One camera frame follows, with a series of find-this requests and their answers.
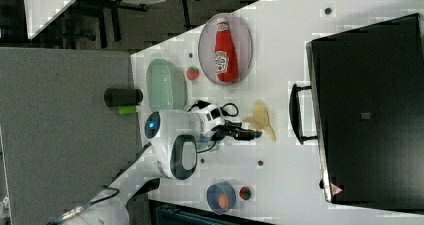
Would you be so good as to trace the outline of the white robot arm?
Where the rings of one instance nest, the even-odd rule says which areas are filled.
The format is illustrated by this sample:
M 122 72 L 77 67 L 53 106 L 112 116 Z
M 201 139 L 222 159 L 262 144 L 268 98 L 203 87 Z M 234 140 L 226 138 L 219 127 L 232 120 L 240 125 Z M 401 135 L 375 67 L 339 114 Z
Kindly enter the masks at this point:
M 210 111 L 162 110 L 144 126 L 148 140 L 140 157 L 89 202 L 47 225 L 129 225 L 127 204 L 154 179 L 186 180 L 196 171 L 199 143 L 225 137 L 251 141 L 262 133 L 228 121 L 219 108 Z

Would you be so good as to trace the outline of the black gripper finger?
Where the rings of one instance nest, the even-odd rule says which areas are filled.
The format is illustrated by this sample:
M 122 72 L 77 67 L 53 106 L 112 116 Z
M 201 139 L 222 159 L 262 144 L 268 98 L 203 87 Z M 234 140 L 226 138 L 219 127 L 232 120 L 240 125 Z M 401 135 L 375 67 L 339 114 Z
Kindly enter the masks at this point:
M 258 139 L 262 136 L 262 132 L 261 131 L 254 131 L 253 132 L 253 139 Z

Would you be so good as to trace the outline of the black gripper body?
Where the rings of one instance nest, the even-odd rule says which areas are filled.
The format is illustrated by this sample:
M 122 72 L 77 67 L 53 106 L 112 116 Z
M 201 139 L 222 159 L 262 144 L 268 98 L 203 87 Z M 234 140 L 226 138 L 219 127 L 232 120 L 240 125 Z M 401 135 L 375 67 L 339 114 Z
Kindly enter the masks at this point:
M 218 125 L 213 129 L 214 141 L 221 141 L 225 137 L 232 137 L 235 140 L 251 141 L 254 139 L 254 132 L 248 129 L 243 129 L 240 123 L 227 121 L 224 125 Z

